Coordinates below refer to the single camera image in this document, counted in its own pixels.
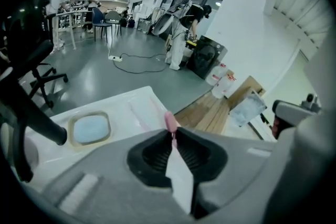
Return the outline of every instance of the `man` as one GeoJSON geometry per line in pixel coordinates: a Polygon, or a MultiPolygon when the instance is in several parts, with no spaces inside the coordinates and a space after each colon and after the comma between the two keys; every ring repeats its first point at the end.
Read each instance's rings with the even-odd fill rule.
{"type": "Polygon", "coordinates": [[[180,69],[185,48],[185,32],[192,31],[192,40],[196,40],[197,25],[203,17],[209,18],[212,9],[209,5],[192,5],[186,15],[181,19],[174,17],[172,24],[172,43],[171,49],[167,52],[165,62],[170,63],[169,68],[180,69]]]}
{"type": "Polygon", "coordinates": [[[128,10],[129,10],[129,9],[130,9],[130,8],[127,7],[127,8],[122,12],[122,17],[127,18],[128,10]]]}
{"type": "Polygon", "coordinates": [[[46,6],[46,15],[49,20],[49,34],[50,41],[54,44],[54,49],[51,53],[56,51],[56,44],[58,43],[59,47],[63,47],[64,42],[58,38],[58,12],[59,6],[62,6],[65,10],[68,10],[68,7],[65,3],[65,0],[49,0],[49,4],[46,6]]]}
{"type": "MultiPolygon", "coordinates": [[[[86,19],[85,19],[86,22],[91,22],[92,21],[92,12],[91,11],[92,11],[93,8],[97,8],[98,6],[100,6],[100,3],[99,3],[98,0],[89,0],[88,11],[90,11],[90,12],[86,13],[86,19]]],[[[88,33],[93,33],[92,24],[88,24],[87,28],[88,28],[88,33]]]]}
{"type": "Polygon", "coordinates": [[[135,20],[133,20],[133,17],[131,17],[128,21],[128,27],[134,28],[134,25],[135,25],[135,20]]]}

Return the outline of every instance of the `white pants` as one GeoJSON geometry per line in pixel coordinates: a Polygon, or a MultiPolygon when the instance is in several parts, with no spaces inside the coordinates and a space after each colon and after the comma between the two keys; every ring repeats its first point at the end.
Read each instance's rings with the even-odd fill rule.
{"type": "Polygon", "coordinates": [[[172,47],[166,55],[166,63],[170,63],[169,68],[173,70],[180,69],[180,63],[183,58],[183,51],[185,48],[184,33],[188,30],[179,21],[179,19],[173,19],[172,24],[172,47]]]}
{"type": "Polygon", "coordinates": [[[53,17],[52,20],[52,41],[54,43],[54,47],[59,46],[59,39],[58,39],[58,16],[53,17]]]}

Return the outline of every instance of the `black shirt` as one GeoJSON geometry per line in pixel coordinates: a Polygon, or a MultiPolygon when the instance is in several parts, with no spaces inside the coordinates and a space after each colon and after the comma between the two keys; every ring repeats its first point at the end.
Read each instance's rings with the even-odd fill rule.
{"type": "Polygon", "coordinates": [[[204,17],[203,9],[195,5],[192,5],[188,10],[188,12],[186,13],[186,16],[180,19],[180,22],[184,27],[190,29],[191,24],[193,23],[194,20],[200,22],[203,17],[204,17]]]}
{"type": "Polygon", "coordinates": [[[127,18],[127,9],[122,12],[122,17],[127,18]]]}
{"type": "Polygon", "coordinates": [[[135,20],[130,19],[130,20],[128,21],[128,27],[133,28],[134,25],[135,25],[135,20]]]}

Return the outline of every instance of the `extension cord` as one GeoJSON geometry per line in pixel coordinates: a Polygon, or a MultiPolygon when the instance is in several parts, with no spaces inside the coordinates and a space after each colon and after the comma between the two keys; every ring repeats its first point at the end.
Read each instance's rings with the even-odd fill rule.
{"type": "Polygon", "coordinates": [[[110,55],[110,56],[109,56],[109,60],[116,61],[116,62],[121,62],[121,61],[122,61],[122,58],[121,58],[121,57],[118,57],[118,56],[110,55]]]}

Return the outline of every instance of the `plastic bottle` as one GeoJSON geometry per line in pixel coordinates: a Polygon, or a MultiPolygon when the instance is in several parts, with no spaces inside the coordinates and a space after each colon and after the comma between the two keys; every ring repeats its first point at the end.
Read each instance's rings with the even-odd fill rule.
{"type": "Polygon", "coordinates": [[[221,63],[211,70],[205,81],[211,86],[214,86],[226,74],[227,69],[226,65],[221,63]]]}
{"type": "Polygon", "coordinates": [[[236,79],[229,74],[221,78],[212,88],[211,93],[214,97],[221,99],[224,94],[231,88],[236,79]]]}

